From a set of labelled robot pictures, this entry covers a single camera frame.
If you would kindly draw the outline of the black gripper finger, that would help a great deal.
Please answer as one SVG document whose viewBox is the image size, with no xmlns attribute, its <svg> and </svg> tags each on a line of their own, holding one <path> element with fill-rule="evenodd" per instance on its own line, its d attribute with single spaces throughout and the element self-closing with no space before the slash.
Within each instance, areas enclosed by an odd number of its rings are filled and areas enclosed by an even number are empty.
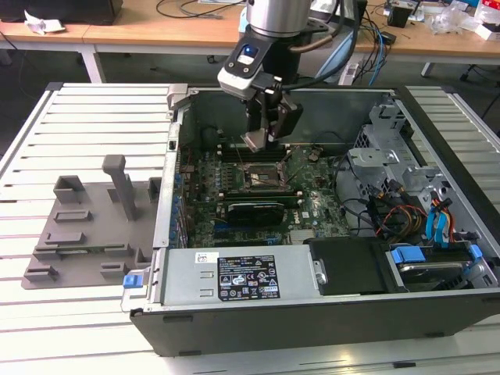
<svg viewBox="0 0 500 375">
<path fill-rule="evenodd" d="M 247 131 L 253 132 L 264 129 L 268 132 L 269 111 L 273 104 L 273 96 L 266 92 L 258 92 L 246 102 Z"/>
<path fill-rule="evenodd" d="M 282 98 L 271 110 L 270 137 L 273 140 L 290 135 L 303 114 L 303 106 L 288 98 Z"/>
</svg>

